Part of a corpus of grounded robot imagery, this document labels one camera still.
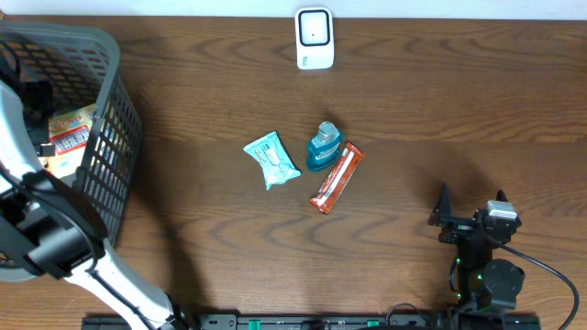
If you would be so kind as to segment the red orange candy bar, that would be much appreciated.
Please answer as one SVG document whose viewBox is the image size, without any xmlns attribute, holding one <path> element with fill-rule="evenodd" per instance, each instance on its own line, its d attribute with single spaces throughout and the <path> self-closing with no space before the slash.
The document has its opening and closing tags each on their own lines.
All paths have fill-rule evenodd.
<svg viewBox="0 0 587 330">
<path fill-rule="evenodd" d="M 317 195 L 310 200 L 310 204 L 320 213 L 328 215 L 363 158 L 364 153 L 357 146 L 348 142 L 342 150 L 338 162 L 322 183 Z"/>
</svg>

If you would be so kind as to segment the teal mouthwash bottle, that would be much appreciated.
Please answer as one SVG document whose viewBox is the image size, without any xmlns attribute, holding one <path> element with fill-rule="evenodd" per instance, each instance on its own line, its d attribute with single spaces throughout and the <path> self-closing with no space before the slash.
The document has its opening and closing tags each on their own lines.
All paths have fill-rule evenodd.
<svg viewBox="0 0 587 330">
<path fill-rule="evenodd" d="M 316 135 L 308 143 L 306 166 L 310 171 L 321 171 L 339 157 L 343 134 L 331 122 L 322 122 Z"/>
</svg>

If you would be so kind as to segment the teal wet wipes pack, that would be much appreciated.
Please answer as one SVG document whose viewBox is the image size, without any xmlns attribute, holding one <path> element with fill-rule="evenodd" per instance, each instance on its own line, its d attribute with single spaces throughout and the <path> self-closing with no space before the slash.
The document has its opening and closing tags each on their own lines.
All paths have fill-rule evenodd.
<svg viewBox="0 0 587 330">
<path fill-rule="evenodd" d="M 302 175 L 290 159 L 276 131 L 260 137 L 243 148 L 261 167 L 265 187 L 283 185 Z"/>
</svg>

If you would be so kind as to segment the yellow snack chip bag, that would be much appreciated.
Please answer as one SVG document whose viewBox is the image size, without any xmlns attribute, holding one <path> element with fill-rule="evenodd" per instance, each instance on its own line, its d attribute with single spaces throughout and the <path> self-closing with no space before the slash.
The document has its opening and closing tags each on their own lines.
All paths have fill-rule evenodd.
<svg viewBox="0 0 587 330">
<path fill-rule="evenodd" d="M 95 104 L 90 104 L 49 120 L 49 141 L 55 147 L 55 155 L 39 160 L 55 177 L 73 175 L 81 165 L 94 114 Z"/>
</svg>

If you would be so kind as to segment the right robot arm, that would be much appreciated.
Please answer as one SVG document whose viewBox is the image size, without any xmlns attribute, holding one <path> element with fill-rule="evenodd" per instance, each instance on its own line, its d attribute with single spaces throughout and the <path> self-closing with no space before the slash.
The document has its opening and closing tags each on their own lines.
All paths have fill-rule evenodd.
<svg viewBox="0 0 587 330">
<path fill-rule="evenodd" d="M 449 288 L 457 294 L 458 303 L 438 321 L 446 329 L 506 328 L 505 313 L 516 308 L 525 273 L 514 263 L 493 256 L 521 226 L 504 192 L 499 191 L 472 216 L 460 217 L 452 212 L 449 187 L 444 184 L 427 223 L 440 228 L 439 242 L 457 249 Z"/>
</svg>

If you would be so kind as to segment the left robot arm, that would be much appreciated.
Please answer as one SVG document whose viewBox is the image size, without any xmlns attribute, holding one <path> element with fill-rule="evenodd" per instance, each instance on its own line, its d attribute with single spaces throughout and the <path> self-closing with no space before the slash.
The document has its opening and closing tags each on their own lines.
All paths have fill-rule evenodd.
<svg viewBox="0 0 587 330">
<path fill-rule="evenodd" d="M 118 63 L 104 50 L 2 45 L 2 278 L 68 281 L 134 329 L 196 329 L 114 248 L 142 138 Z"/>
</svg>

